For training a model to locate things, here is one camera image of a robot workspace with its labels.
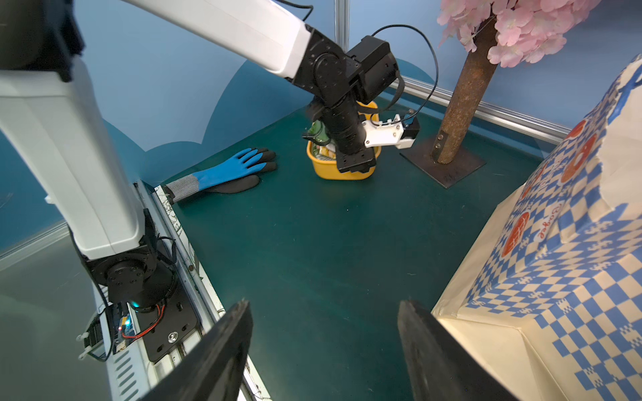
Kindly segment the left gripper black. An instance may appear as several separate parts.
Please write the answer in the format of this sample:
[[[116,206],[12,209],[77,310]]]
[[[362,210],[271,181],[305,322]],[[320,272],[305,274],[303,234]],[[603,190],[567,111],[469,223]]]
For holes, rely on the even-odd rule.
[[[356,155],[365,151],[365,132],[354,95],[346,95],[336,105],[326,105],[314,96],[306,110],[307,117],[324,123],[329,138],[336,150],[344,155]]]

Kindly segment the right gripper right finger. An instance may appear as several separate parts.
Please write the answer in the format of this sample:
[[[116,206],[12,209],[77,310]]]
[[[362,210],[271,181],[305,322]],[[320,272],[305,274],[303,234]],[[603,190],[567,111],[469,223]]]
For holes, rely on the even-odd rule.
[[[505,400],[491,376],[419,302],[401,302],[397,325],[415,400]]]

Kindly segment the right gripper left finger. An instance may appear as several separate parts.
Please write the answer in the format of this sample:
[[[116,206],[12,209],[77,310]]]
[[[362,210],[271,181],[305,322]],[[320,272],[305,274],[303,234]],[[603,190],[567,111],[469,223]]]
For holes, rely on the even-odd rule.
[[[192,352],[145,400],[236,400],[253,329],[250,302],[242,300],[217,321]]]

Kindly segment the green condiment packet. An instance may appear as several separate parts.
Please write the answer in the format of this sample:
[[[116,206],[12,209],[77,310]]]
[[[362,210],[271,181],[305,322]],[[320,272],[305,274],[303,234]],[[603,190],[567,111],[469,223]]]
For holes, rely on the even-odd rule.
[[[310,153],[315,159],[336,160],[334,142],[329,138],[326,127],[320,120],[312,123],[311,127],[303,134],[303,139],[307,140]]]

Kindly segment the yellow plastic tray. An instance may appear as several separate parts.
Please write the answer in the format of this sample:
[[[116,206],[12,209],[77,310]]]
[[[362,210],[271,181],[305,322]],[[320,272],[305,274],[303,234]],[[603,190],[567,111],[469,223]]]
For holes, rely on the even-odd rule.
[[[381,147],[367,148],[356,155],[344,155],[336,150],[336,160],[315,159],[307,144],[306,153],[311,160],[315,174],[324,180],[365,180],[374,174]]]

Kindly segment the blue checkered pretzel paper bag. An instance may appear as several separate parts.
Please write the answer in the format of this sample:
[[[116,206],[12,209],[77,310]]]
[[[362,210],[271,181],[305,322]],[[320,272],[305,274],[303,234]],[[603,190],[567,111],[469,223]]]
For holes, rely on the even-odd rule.
[[[497,206],[432,312],[518,399],[640,399],[640,58]]]

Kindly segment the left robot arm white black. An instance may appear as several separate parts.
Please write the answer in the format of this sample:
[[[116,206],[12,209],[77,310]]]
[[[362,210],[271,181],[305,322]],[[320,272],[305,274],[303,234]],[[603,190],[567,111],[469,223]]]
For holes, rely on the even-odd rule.
[[[396,116],[370,120],[370,102],[401,83],[390,46],[368,36],[344,52],[272,1],[140,1],[138,7],[228,49],[314,97],[341,173],[366,173],[381,146],[413,145]],[[113,303],[160,307],[172,262],[118,160],[81,55],[70,1],[1,4],[1,130],[66,220],[80,259]]]

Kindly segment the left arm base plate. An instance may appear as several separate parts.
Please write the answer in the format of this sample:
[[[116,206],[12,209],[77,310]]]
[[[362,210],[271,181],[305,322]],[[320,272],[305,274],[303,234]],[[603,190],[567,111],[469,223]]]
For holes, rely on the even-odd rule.
[[[159,362],[199,326],[190,297],[176,291],[166,303],[162,320],[142,338],[148,359]]]

